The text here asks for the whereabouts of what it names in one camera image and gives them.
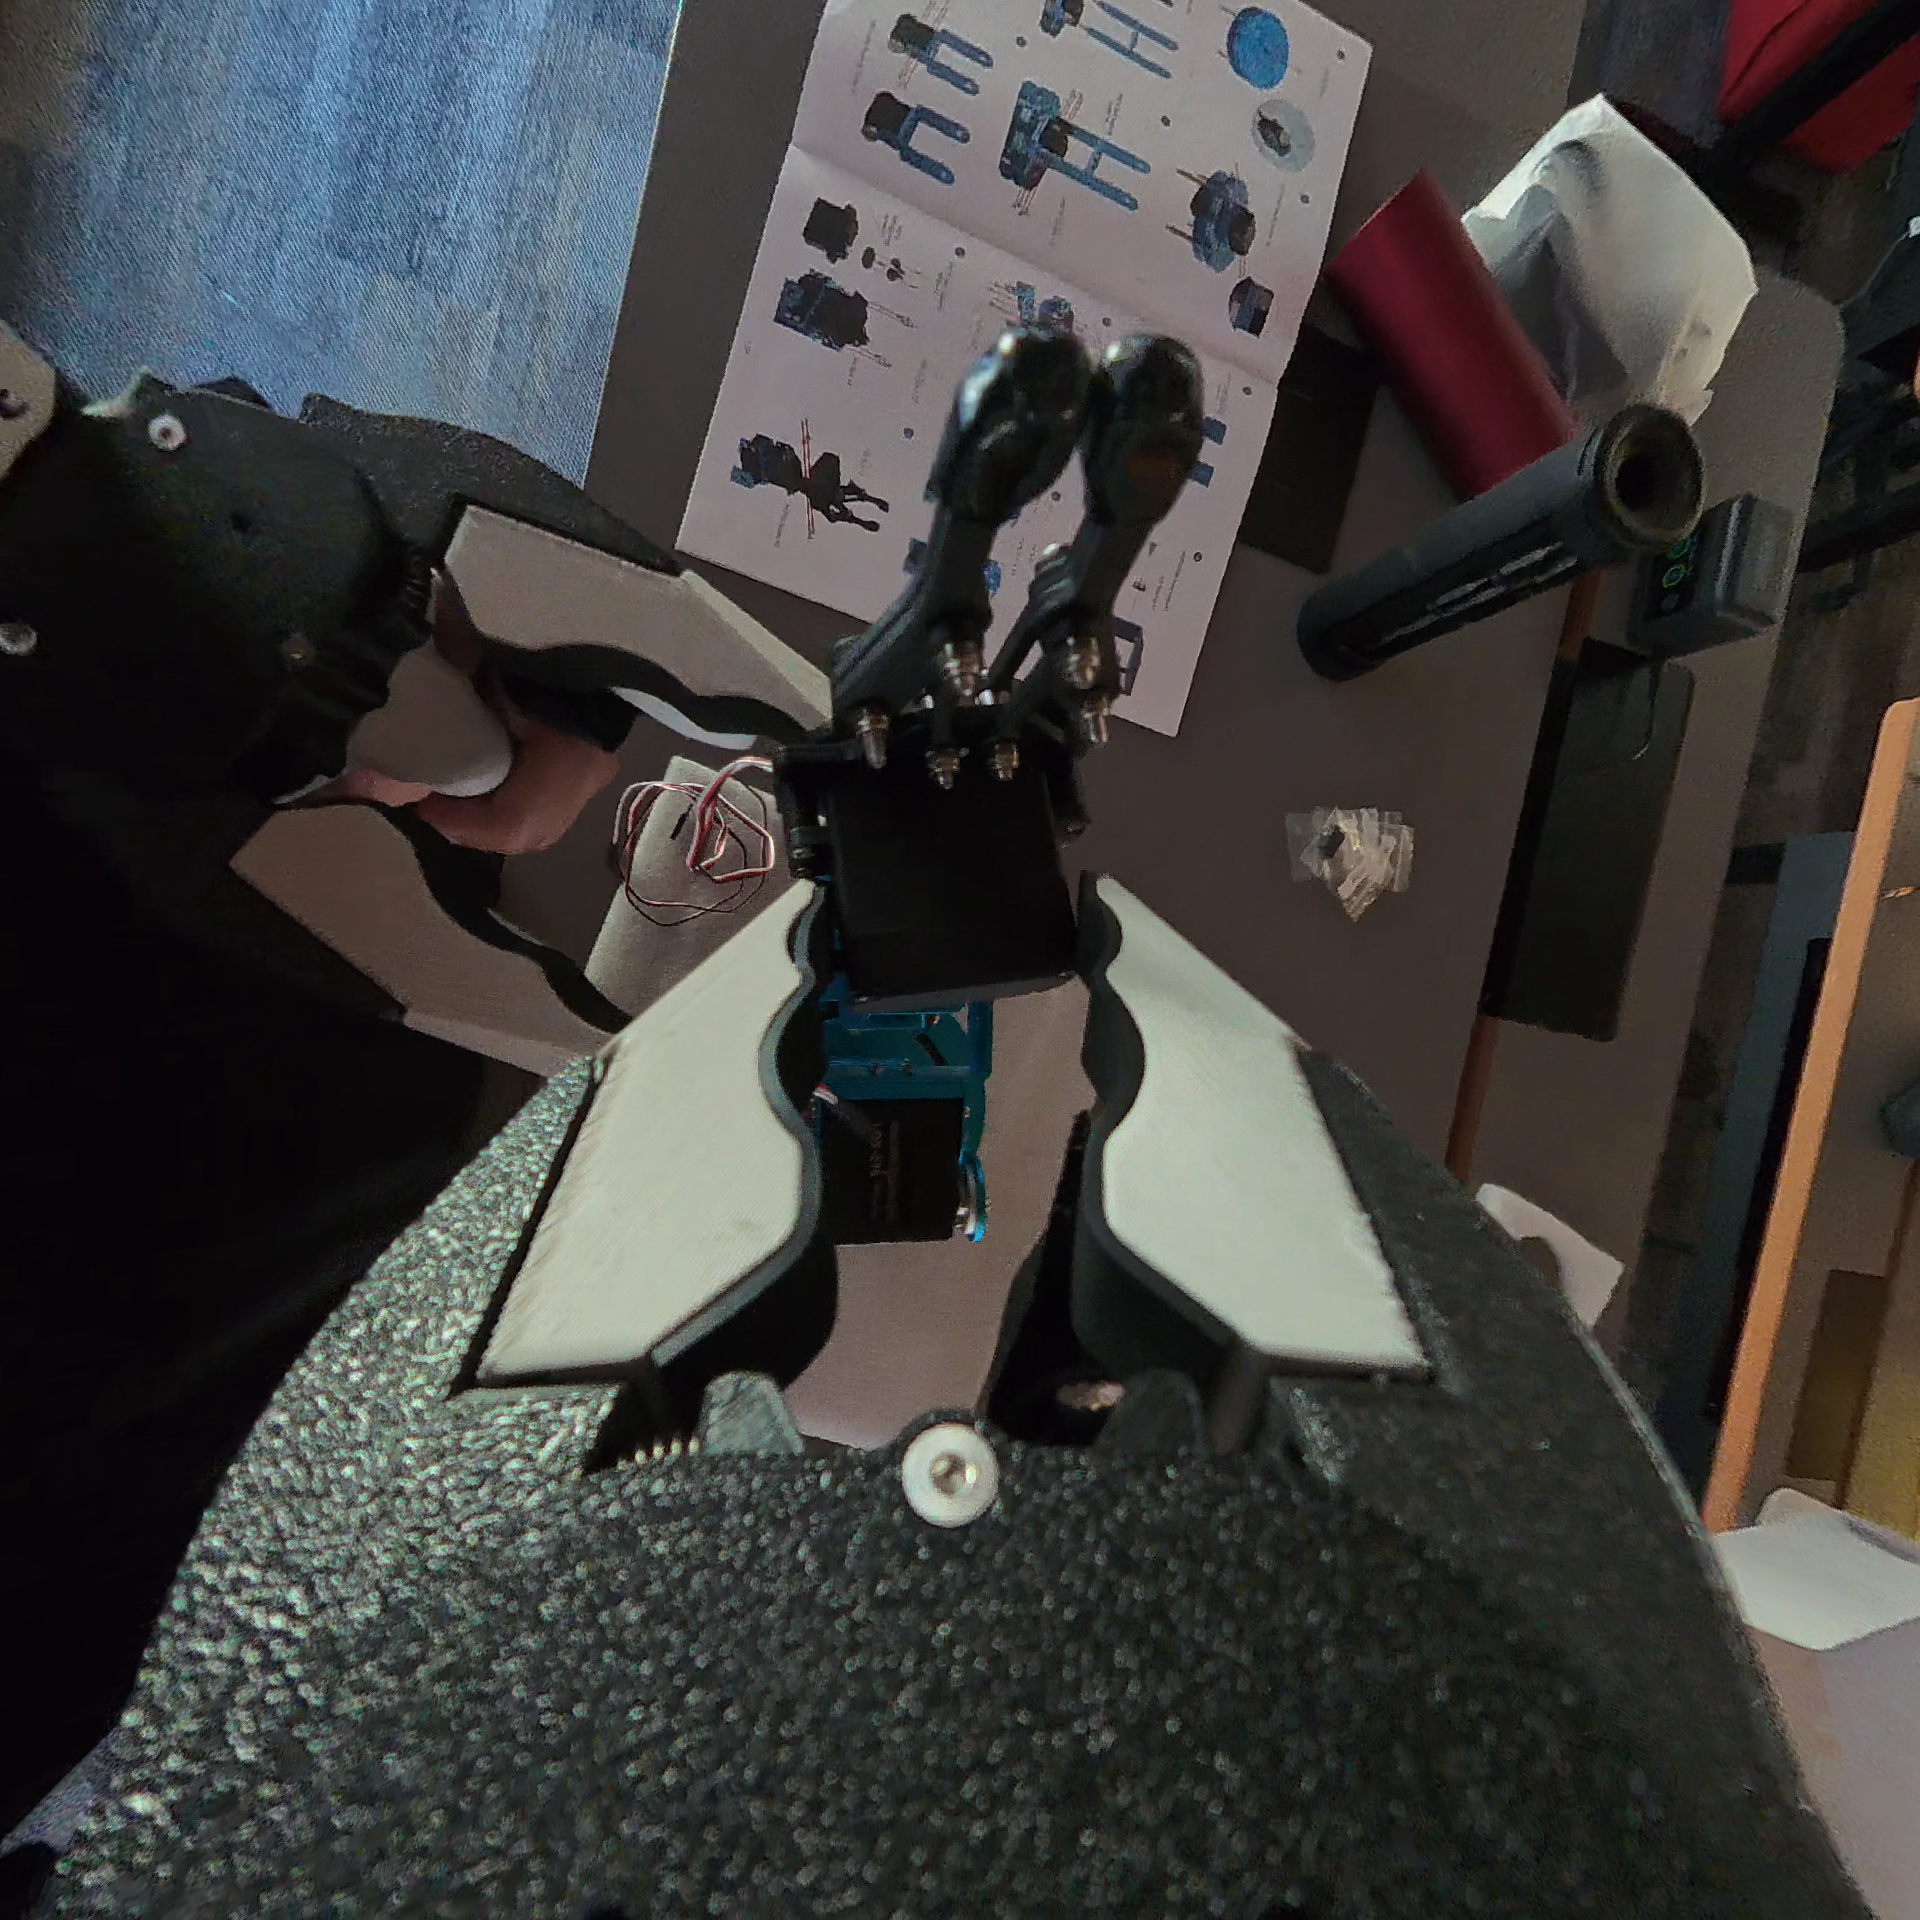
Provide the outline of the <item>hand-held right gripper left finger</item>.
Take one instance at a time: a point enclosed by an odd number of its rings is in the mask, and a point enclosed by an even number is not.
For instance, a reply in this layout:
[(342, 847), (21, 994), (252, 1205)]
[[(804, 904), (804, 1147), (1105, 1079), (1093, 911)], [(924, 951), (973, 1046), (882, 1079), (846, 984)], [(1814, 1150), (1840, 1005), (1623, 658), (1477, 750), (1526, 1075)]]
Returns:
[(589, 1464), (804, 1456), (782, 1391), (837, 1310), (808, 1119), (830, 963), (825, 888), (792, 884), (601, 1047), (460, 1400), (607, 1388)]

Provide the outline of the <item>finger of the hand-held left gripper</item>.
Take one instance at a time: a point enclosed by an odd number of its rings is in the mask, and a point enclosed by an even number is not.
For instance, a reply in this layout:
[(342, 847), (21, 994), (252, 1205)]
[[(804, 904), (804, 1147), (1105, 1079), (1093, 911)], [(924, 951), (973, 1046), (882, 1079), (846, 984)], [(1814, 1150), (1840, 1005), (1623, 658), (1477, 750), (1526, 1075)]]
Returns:
[(708, 749), (792, 745), (830, 724), (830, 681), (691, 570), (660, 570), (467, 505), (448, 587), (507, 671), (607, 693)]
[(556, 947), (499, 915), (492, 860), (407, 811), (277, 810), (229, 870), (432, 1040), (501, 1065), (569, 1065), (631, 1021)]

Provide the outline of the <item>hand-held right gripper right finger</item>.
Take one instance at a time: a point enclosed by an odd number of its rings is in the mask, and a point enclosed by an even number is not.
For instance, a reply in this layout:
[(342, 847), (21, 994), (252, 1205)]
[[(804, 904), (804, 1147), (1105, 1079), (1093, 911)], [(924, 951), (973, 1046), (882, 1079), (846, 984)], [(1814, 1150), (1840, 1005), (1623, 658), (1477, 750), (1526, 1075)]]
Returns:
[(1093, 1107), (1004, 1305), (992, 1425), (1089, 1447), (1167, 1374), (1212, 1449), (1246, 1449), (1272, 1379), (1429, 1379), (1290, 1028), (1109, 876), (1082, 879), (1075, 972)]

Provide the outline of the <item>blue toy robot arm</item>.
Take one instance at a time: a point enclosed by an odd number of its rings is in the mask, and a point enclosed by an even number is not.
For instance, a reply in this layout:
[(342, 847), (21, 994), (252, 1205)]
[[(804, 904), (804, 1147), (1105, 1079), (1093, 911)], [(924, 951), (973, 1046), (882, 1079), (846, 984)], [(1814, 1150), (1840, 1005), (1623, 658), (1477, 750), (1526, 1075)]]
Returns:
[(992, 1002), (1074, 968), (1062, 849), (1122, 697), (1117, 598), (1195, 469), (1201, 366), (1006, 329), (955, 391), (923, 556), (776, 757), (831, 963), (812, 1128), (842, 1242), (984, 1236)]

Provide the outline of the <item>person's left hand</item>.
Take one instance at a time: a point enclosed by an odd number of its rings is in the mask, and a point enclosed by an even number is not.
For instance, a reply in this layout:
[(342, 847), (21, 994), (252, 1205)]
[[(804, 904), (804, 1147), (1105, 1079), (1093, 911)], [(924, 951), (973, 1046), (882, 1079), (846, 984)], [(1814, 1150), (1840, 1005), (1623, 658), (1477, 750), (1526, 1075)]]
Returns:
[(554, 849), (618, 776), (618, 760), (534, 717), (504, 709), (512, 760), (504, 781), (472, 798), (430, 792), (407, 811), (451, 847), (499, 857)]

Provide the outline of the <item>white foam sheet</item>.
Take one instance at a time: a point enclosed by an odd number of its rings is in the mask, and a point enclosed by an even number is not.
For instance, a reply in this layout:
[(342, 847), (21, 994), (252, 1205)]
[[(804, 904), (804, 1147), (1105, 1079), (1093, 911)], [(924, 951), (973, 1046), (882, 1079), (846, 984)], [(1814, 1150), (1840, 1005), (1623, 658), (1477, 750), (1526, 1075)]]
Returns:
[(965, 1242), (956, 1229), (932, 1242), (842, 1242), (825, 1172), (837, 1310), (822, 1352), (792, 1379), (804, 1436), (874, 1447), (912, 1417), (980, 1399), (1006, 1298), (1052, 1209), (1067, 1131), (1089, 1107), (1078, 1066), (1083, 1014), (1083, 993), (1062, 986), (1016, 997), (993, 1020), (984, 1242)]

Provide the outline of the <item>person's black shirt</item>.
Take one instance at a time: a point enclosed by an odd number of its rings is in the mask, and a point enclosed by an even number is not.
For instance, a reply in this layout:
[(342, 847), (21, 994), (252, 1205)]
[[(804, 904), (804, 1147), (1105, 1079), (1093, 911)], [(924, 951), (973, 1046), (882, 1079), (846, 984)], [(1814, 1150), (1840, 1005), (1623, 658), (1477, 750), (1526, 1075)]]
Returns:
[(113, 1730), (260, 1411), (484, 1066), (166, 927), (4, 749), (1, 1807)]

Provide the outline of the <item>light wooden table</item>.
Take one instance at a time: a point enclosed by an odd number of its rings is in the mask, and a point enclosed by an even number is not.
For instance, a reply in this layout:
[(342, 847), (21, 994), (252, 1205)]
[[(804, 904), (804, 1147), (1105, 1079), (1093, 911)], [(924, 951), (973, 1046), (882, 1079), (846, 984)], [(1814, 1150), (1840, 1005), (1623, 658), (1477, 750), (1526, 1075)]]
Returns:
[(1913, 712), (1886, 709), (1858, 807), (1700, 1496), (1711, 1533), (1793, 1486), (1913, 1539), (1913, 1158), (1883, 1123), (1916, 1073)]

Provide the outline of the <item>black cylinder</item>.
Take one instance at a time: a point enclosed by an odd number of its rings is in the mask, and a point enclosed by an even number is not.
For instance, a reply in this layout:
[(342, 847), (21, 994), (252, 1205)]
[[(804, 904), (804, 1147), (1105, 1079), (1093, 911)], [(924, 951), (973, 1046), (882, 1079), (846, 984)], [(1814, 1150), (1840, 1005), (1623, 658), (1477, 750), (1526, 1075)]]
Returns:
[(1703, 501), (1691, 426), (1664, 407), (1623, 407), (1313, 591), (1297, 617), (1297, 647), (1321, 680), (1359, 680), (1437, 636), (1683, 541)]

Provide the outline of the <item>white paper sheet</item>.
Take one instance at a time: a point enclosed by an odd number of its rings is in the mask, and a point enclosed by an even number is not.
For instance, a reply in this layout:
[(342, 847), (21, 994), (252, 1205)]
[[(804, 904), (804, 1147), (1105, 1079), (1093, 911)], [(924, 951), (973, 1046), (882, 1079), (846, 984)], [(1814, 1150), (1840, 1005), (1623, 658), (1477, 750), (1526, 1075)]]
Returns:
[(1830, 1653), (1916, 1620), (1913, 1542), (1802, 1494), (1779, 1490), (1712, 1545), (1754, 1634)]

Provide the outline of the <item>black square pad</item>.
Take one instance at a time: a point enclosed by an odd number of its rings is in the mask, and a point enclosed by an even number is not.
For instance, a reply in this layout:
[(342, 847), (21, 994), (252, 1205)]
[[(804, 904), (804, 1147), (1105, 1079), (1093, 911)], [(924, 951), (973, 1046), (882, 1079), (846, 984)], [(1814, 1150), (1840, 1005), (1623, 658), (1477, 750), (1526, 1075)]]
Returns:
[(1364, 346), (1303, 325), (1278, 380), (1235, 541), (1323, 581), (1330, 575), (1384, 370)]

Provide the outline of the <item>black device green display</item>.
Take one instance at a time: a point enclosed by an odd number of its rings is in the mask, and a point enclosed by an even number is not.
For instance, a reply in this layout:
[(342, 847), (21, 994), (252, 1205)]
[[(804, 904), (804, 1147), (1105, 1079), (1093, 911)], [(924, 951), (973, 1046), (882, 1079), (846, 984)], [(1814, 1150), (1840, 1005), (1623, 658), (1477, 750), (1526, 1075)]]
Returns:
[(1639, 565), (1624, 647), (1691, 658), (1761, 636), (1785, 613), (1794, 558), (1794, 521), (1781, 505), (1754, 493), (1717, 501)]

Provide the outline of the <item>dark red cylinder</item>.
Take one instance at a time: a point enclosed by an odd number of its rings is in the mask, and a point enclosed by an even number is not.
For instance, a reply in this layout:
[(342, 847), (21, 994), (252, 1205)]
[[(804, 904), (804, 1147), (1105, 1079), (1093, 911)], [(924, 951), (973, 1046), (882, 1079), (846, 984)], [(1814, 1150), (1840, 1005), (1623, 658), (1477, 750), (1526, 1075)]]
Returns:
[(1427, 170), (1323, 277), (1456, 499), (1486, 493), (1575, 438), (1543, 355)]

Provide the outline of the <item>white crumpled wrapper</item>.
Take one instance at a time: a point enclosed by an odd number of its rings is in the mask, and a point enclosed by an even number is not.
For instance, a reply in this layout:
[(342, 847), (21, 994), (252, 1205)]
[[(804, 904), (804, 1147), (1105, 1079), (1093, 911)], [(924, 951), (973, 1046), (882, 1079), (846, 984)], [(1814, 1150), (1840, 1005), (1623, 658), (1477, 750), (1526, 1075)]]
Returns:
[(1744, 239), (1619, 110), (1569, 110), (1460, 219), (1575, 419), (1697, 426), (1758, 296)]

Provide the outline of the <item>red fabric item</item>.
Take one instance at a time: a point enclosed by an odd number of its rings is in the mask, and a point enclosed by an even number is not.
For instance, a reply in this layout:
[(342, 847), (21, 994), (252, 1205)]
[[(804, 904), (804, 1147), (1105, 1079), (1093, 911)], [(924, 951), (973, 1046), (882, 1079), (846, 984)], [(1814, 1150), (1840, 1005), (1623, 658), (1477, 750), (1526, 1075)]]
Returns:
[(1728, 3), (1707, 167), (1787, 154), (1838, 179), (1904, 137), (1913, 97), (1913, 3)]

